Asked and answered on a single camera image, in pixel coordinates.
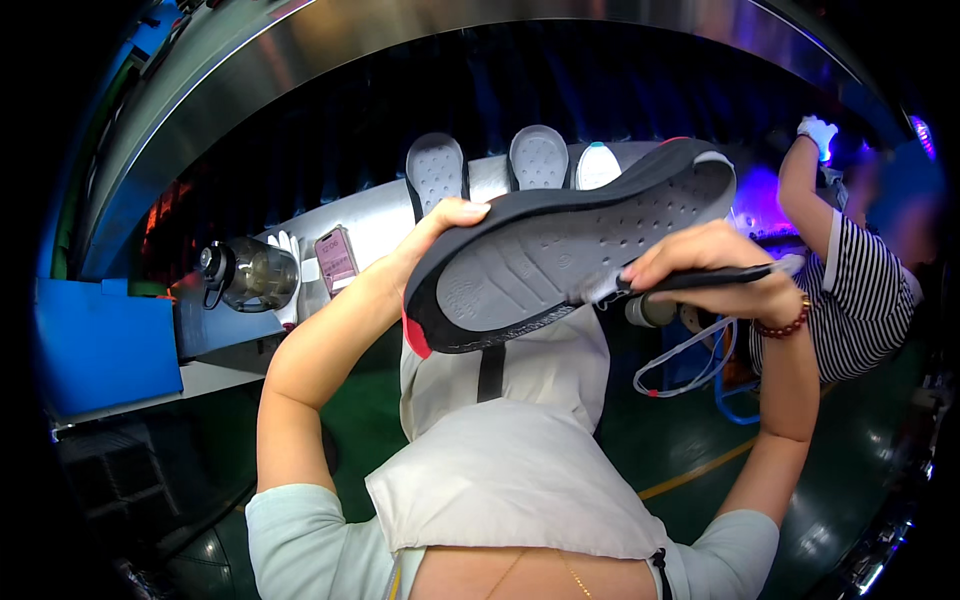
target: white glove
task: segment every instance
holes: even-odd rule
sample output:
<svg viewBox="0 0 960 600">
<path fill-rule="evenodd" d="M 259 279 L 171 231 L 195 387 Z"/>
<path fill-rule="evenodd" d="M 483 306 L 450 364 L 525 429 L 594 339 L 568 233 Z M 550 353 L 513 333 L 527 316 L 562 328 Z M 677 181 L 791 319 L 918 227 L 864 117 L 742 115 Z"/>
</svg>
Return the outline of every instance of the white glove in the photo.
<svg viewBox="0 0 960 600">
<path fill-rule="evenodd" d="M 820 161 L 830 160 L 830 140 L 839 132 L 836 125 L 827 125 L 817 115 L 804 117 L 797 128 L 797 135 L 807 135 L 820 149 Z"/>
<path fill-rule="evenodd" d="M 297 263 L 297 287 L 294 289 L 294 295 L 290 297 L 290 301 L 285 306 L 281 306 L 274 311 L 280 324 L 289 331 L 297 326 L 297 298 L 300 296 L 300 280 L 302 279 L 300 276 L 300 245 L 297 243 L 297 238 L 290 237 L 286 231 L 281 231 L 278 236 L 279 240 L 273 235 L 268 235 L 267 243 L 275 248 L 288 251 L 294 256 L 294 261 Z"/>
</svg>

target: shirt sleeve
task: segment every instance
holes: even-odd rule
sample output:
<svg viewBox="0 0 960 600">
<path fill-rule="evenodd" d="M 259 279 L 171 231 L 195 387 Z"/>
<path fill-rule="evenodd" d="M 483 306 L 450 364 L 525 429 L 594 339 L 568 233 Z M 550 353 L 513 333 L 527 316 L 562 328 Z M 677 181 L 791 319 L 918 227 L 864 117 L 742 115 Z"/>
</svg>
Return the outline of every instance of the shirt sleeve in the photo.
<svg viewBox="0 0 960 600">
<path fill-rule="evenodd" d="M 879 236 L 833 211 L 823 289 L 853 319 L 888 317 L 903 293 L 900 261 Z"/>
<path fill-rule="evenodd" d="M 376 518 L 347 524 L 336 494 L 313 484 L 272 488 L 245 510 L 263 600 L 380 597 L 392 559 Z"/>
<path fill-rule="evenodd" d="M 777 554 L 780 529 L 758 511 L 720 515 L 691 546 L 677 544 L 690 600 L 757 598 Z"/>
</svg>

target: smartphone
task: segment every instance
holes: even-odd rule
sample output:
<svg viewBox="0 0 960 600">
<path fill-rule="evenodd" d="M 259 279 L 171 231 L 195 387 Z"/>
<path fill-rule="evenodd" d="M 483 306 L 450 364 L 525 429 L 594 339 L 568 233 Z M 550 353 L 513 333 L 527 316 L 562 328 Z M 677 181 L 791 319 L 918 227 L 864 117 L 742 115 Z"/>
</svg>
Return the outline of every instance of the smartphone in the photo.
<svg viewBox="0 0 960 600">
<path fill-rule="evenodd" d="M 321 236 L 314 244 L 320 274 L 326 283 L 326 291 L 333 298 L 357 277 L 357 264 L 347 238 L 347 230 L 338 225 Z"/>
</svg>

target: red heel tab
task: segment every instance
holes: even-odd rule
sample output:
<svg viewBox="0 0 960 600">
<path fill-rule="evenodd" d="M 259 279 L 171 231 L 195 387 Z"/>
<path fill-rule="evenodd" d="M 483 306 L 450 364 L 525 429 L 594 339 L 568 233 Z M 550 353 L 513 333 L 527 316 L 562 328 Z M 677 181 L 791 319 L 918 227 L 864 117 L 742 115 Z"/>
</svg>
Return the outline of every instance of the red heel tab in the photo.
<svg viewBox="0 0 960 600">
<path fill-rule="evenodd" d="M 671 137 L 670 139 L 664 139 L 664 140 L 660 143 L 660 145 L 662 146 L 663 144 L 669 144 L 670 142 L 672 142 L 672 141 L 675 140 L 675 139 L 690 139 L 690 138 L 687 137 L 686 135 L 678 135 L 677 137 Z"/>
<path fill-rule="evenodd" d="M 413 319 L 408 318 L 405 310 L 401 313 L 400 320 L 403 322 L 403 337 L 407 344 L 410 345 L 417 356 L 426 360 L 433 353 L 433 350 L 426 344 L 426 338 L 423 337 L 423 327 Z"/>
</svg>

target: woman's right hand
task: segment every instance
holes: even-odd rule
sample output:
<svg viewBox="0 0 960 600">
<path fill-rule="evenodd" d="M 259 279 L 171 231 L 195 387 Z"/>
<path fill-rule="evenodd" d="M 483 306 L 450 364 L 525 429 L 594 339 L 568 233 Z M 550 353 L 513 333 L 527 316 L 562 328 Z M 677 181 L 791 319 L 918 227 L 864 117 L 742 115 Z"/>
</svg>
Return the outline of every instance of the woman's right hand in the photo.
<svg viewBox="0 0 960 600">
<path fill-rule="evenodd" d="M 718 220 L 664 237 L 628 265 L 620 278 L 630 281 L 631 288 L 643 291 L 674 271 L 753 267 L 773 260 L 763 248 Z M 803 307 L 803 293 L 785 273 L 747 284 L 657 292 L 651 300 L 694 304 L 719 315 L 758 319 L 770 327 L 791 323 Z"/>
</svg>

